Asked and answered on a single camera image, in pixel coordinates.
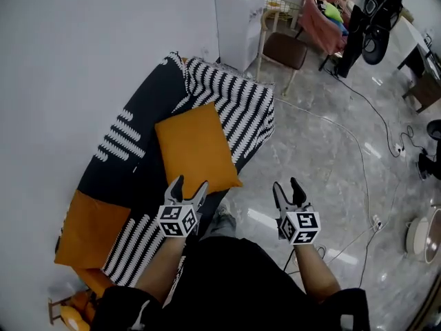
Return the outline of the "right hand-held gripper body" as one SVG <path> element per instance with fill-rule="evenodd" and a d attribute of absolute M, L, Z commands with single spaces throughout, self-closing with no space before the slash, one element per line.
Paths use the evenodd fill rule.
<path fill-rule="evenodd" d="M 311 204 L 281 208 L 276 223 L 278 238 L 289 245 L 312 244 L 320 232 L 320 215 Z"/>

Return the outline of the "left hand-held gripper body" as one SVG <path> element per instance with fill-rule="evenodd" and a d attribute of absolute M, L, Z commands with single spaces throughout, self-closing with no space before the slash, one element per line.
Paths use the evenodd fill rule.
<path fill-rule="evenodd" d="M 197 231 L 198 204 L 166 201 L 158 209 L 156 221 L 165 237 L 188 237 Z"/>

